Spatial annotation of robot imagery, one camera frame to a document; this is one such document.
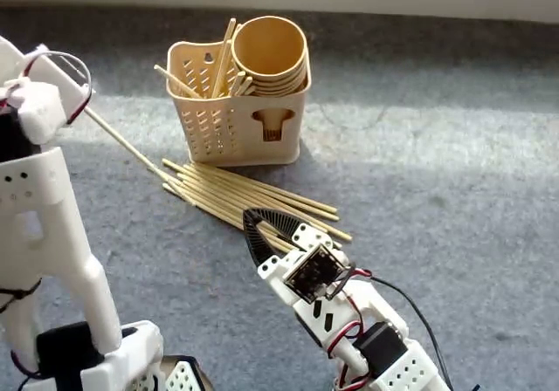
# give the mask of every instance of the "gray carpet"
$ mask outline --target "gray carpet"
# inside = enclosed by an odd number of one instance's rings
[[[258,12],[237,11],[245,19]],[[91,67],[95,108],[154,160],[186,160],[154,63],[218,40],[231,13],[4,10],[0,31]],[[457,391],[559,380],[559,27],[286,13],[307,31],[314,88],[301,157],[245,174],[339,206],[346,252],[408,290]],[[240,232],[163,193],[85,115],[59,136],[122,322],[151,319],[221,390],[328,390],[334,369],[257,278]],[[382,292],[431,351],[412,310]],[[47,326],[80,318],[54,281]],[[19,374],[0,346],[0,388]]]

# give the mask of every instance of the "pile of chopsticks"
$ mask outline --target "pile of chopsticks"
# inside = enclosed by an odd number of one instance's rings
[[[232,18],[227,25],[227,30],[224,35],[224,42],[219,50],[217,60],[215,61],[216,71],[214,72],[214,78],[210,83],[210,96],[207,99],[217,99],[225,95],[229,96],[248,96],[254,92],[254,86],[252,86],[252,77],[246,77],[246,72],[237,72],[234,77],[232,77],[231,87],[227,90],[227,93],[222,91],[224,87],[224,79],[227,76],[228,66],[231,63],[231,39],[233,33],[237,26],[237,19]],[[192,87],[183,83],[176,75],[168,72],[159,65],[154,65],[154,69],[159,72],[164,78],[175,83],[183,93],[188,94],[193,99],[203,99],[204,96],[194,90]]]
[[[165,190],[240,230],[243,210],[269,208],[298,216],[333,237],[352,240],[350,234],[317,218],[339,221],[333,206],[201,163],[179,166],[164,159],[163,165],[176,171],[176,177],[169,176],[163,184]],[[276,249],[289,252],[293,248],[272,226],[264,224],[262,232]]]

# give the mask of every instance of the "stack of paper cups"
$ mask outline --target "stack of paper cups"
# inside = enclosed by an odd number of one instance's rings
[[[307,39],[283,17],[257,17],[240,26],[231,47],[237,67],[252,77],[254,94],[282,97],[304,88]]]

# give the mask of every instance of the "cream plastic basket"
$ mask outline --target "cream plastic basket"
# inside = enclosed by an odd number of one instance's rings
[[[208,95],[214,78],[213,61],[222,44],[178,42],[169,48],[167,71],[203,96]],[[183,125],[190,160],[221,167],[287,164],[295,161],[300,152],[300,126],[305,97],[311,86],[308,54],[306,61],[304,88],[278,98],[226,95],[238,71],[232,59],[224,86],[220,87],[224,95],[218,99],[192,99],[168,80],[167,92],[175,102]],[[263,124],[253,117],[254,113],[267,109],[292,111],[292,117],[283,121],[280,141],[264,141]]]

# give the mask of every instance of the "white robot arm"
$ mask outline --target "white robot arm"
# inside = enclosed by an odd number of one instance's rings
[[[371,274],[350,264],[328,234],[271,209],[248,209],[243,220],[260,277],[339,361],[336,391],[449,391],[427,352],[409,338],[405,321],[373,284],[356,279]],[[285,256],[259,233],[262,221],[295,245]]]
[[[107,277],[91,252],[59,147],[47,147],[91,96],[40,47],[24,55],[0,37],[0,322],[25,391],[204,391],[191,358],[167,358],[157,326],[121,327]],[[43,332],[35,316],[43,276],[78,298],[86,322]]]

